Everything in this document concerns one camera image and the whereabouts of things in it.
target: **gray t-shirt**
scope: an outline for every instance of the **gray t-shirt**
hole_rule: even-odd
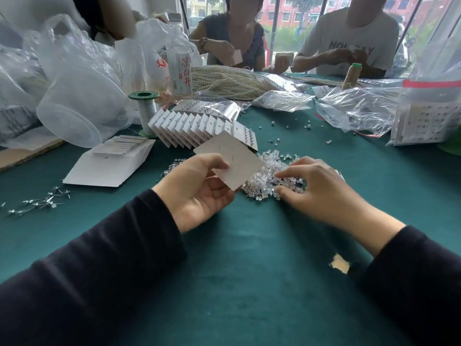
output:
[[[205,25],[206,36],[213,40],[222,40],[231,42],[229,38],[229,15],[227,13],[212,14],[201,20]],[[255,68],[257,57],[264,55],[265,48],[263,42],[264,29],[260,23],[255,25],[255,34],[250,48],[245,53],[242,53],[243,63],[239,66],[248,67],[250,70]],[[223,65],[219,59],[208,54],[207,64]]]

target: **green table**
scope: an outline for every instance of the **green table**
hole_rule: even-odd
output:
[[[387,136],[345,134],[313,114],[250,109],[239,121],[255,130],[260,152],[274,149],[267,140],[280,138],[283,154],[322,158],[372,204],[461,253],[461,158],[434,145],[386,147]],[[303,128],[308,120],[310,131]],[[43,197],[83,152],[66,144],[0,173],[0,203],[7,201],[7,210]],[[167,149],[157,141],[117,189],[69,186],[72,198],[56,209],[21,218],[2,210],[0,279],[66,244],[152,187],[175,158],[189,156],[188,149]],[[116,345],[410,344],[352,277],[328,265],[336,253],[357,265],[371,257],[348,236],[274,198],[257,202],[238,194],[184,239],[188,261],[153,292]]]

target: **thread spool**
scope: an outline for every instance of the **thread spool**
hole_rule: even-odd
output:
[[[347,90],[348,88],[354,88],[357,86],[357,81],[359,80],[360,73],[362,71],[362,64],[353,63],[347,72],[346,78],[344,79],[342,90]]]
[[[148,123],[157,113],[157,106],[154,99],[160,95],[153,91],[139,91],[128,95],[128,98],[138,102],[139,117],[141,118],[142,133],[145,136],[155,136]]]

